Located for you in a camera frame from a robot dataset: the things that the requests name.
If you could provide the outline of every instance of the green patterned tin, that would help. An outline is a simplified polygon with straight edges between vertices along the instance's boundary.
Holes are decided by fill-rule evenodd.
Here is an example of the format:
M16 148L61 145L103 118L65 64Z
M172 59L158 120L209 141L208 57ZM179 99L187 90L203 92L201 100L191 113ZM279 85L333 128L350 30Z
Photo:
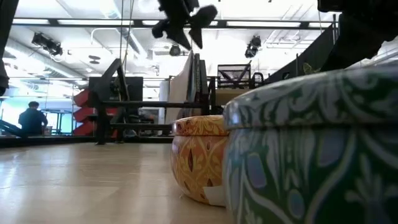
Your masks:
M230 101L234 223L398 223L398 68L282 81Z

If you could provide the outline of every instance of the man in dark jacket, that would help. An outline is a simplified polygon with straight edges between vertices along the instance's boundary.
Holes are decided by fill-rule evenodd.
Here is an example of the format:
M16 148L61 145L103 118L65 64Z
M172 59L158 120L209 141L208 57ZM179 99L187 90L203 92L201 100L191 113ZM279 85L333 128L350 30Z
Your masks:
M8 76L6 68L4 68L4 63L2 59L0 59L0 96L3 96L7 88L8 88Z
M22 125L22 132L28 136L43 135L43 130L49 123L45 115L37 110L38 107L39 103L32 101L29 108L19 115L18 123Z

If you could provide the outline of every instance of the ceiling beam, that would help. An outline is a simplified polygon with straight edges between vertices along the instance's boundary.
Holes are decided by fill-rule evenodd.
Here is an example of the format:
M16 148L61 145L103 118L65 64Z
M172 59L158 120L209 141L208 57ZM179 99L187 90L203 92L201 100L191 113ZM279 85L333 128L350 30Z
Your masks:
M152 28L158 19L70 19L70 18L15 18L14 26L76 27L76 28ZM271 29L271 30L325 30L333 21L280 21L220 19L206 29Z

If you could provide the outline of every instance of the spotlight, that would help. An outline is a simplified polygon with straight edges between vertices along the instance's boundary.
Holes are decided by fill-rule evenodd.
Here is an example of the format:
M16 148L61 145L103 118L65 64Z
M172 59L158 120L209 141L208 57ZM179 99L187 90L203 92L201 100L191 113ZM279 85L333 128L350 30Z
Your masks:
M53 40L44 37L43 34L35 33L32 44L43 47L44 50L48 51L49 54L53 56L63 54L61 43L56 43Z
M180 53L181 53L181 49L180 49L180 47L178 46L178 44L173 44L173 46L170 48L169 54L170 54L171 56L179 56Z
M244 56L246 58L253 58L258 53L260 47L261 47L260 36L254 36L250 40L250 43L248 44L248 47L244 53Z

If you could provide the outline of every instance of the wooden floor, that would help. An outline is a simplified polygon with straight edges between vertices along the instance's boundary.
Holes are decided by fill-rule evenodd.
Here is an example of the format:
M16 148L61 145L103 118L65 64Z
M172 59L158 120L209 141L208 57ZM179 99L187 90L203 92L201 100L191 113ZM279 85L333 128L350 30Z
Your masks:
M0 223L226 223L182 195L170 144L0 149Z

